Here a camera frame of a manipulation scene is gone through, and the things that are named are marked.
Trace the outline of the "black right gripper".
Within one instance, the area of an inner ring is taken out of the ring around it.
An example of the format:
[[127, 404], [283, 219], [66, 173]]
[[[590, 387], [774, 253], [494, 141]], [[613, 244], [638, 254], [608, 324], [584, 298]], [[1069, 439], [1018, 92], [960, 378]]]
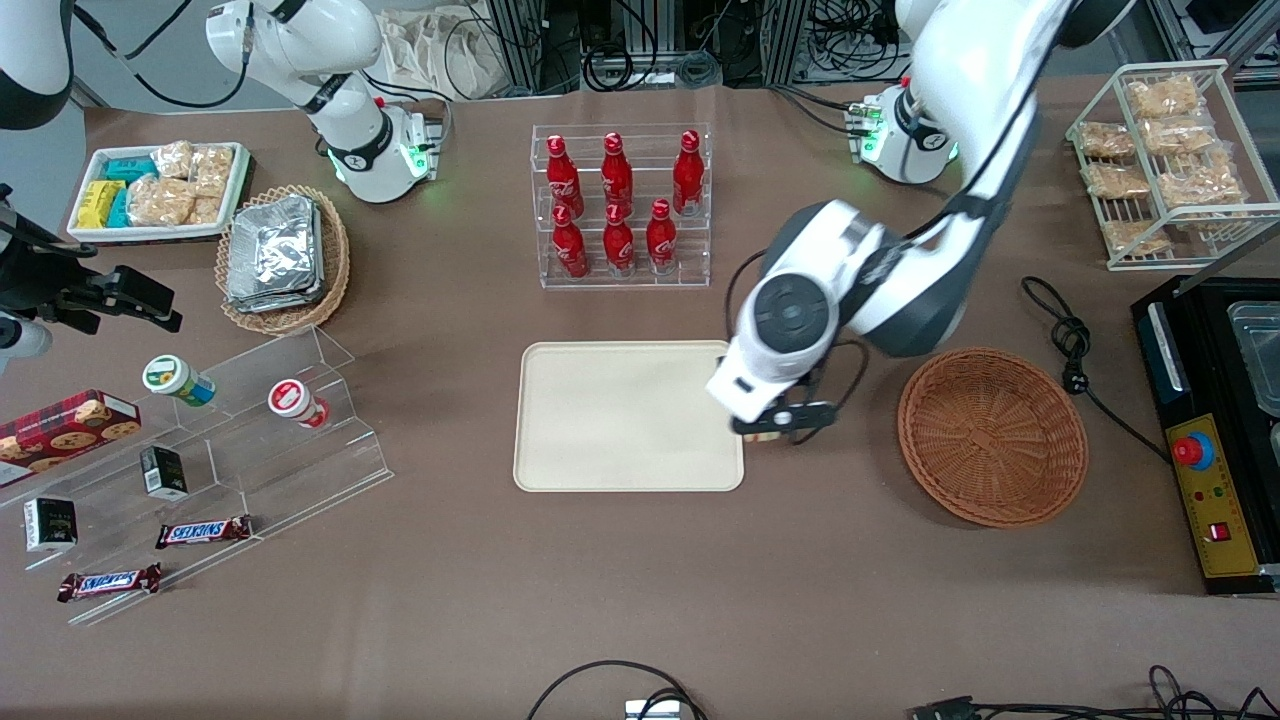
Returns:
[[46, 243], [4, 232], [1, 309], [86, 334], [97, 332], [101, 314], [146, 320], [169, 333], [180, 331], [183, 316], [173, 309], [173, 290], [129, 266], [104, 275], [82, 265], [97, 254], [92, 246]]

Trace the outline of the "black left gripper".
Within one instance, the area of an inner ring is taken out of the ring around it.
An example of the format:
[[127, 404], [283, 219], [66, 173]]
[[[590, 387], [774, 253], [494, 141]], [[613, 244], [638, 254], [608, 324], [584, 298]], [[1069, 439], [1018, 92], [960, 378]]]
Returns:
[[733, 416], [730, 420], [730, 429], [744, 438], [780, 438], [831, 427], [837, 415], [837, 405], [827, 401], [808, 404], [774, 401], [755, 420], [748, 421]]

